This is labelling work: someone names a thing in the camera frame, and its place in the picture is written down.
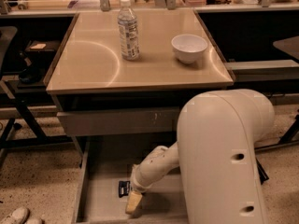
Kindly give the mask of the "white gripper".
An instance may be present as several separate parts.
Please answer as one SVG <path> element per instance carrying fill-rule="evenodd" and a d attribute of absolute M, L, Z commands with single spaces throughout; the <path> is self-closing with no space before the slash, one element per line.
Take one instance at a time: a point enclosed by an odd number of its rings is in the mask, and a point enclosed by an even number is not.
<path fill-rule="evenodd" d="M 128 215 L 131 215 L 141 202 L 143 197 L 141 193 L 147 192 L 153 184 L 151 180 L 148 180 L 141 175 L 139 166 L 137 164 L 132 166 L 130 181 L 131 189 L 133 191 L 129 193 L 125 208 L 125 213 Z"/>

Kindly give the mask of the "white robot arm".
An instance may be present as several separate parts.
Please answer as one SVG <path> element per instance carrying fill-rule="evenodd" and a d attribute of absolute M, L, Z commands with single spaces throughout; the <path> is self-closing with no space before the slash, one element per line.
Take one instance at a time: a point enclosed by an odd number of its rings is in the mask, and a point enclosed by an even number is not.
<path fill-rule="evenodd" d="M 208 91 L 180 111 L 177 141 L 156 147 L 131 174 L 125 212 L 179 168 L 190 224 L 268 224 L 254 144 L 272 127 L 274 108 L 247 89 Z"/>

